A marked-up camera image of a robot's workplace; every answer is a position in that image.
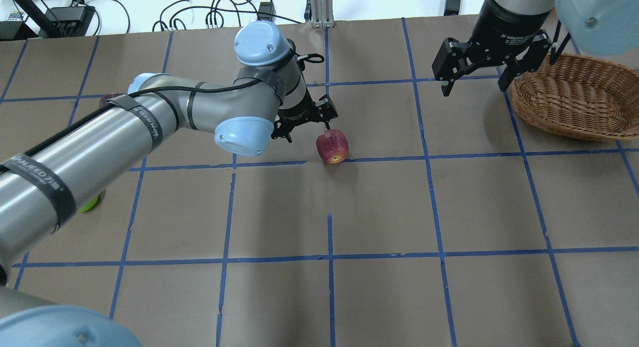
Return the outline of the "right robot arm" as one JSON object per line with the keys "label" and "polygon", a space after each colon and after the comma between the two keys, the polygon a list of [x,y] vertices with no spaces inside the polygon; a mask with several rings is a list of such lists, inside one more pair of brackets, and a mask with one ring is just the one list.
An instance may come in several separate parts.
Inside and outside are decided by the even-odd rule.
{"label": "right robot arm", "polygon": [[593,55],[620,55],[638,46],[638,0],[484,0],[466,42],[446,38],[434,58],[434,78],[449,96],[454,83],[479,68],[504,66],[505,91],[557,62],[569,41]]}

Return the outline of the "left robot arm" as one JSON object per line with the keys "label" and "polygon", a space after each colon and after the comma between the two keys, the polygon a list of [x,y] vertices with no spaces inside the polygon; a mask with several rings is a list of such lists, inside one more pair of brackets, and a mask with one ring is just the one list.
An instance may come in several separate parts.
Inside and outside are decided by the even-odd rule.
{"label": "left robot arm", "polygon": [[328,96],[312,100],[303,75],[317,53],[301,55],[273,22],[239,30],[233,47],[242,68],[230,87],[147,72],[127,93],[1,164],[1,345],[139,347],[137,337],[105,315],[59,305],[6,287],[9,267],[59,231],[93,198],[181,128],[212,133],[215,144],[257,157],[270,140],[308,122],[328,124]]}

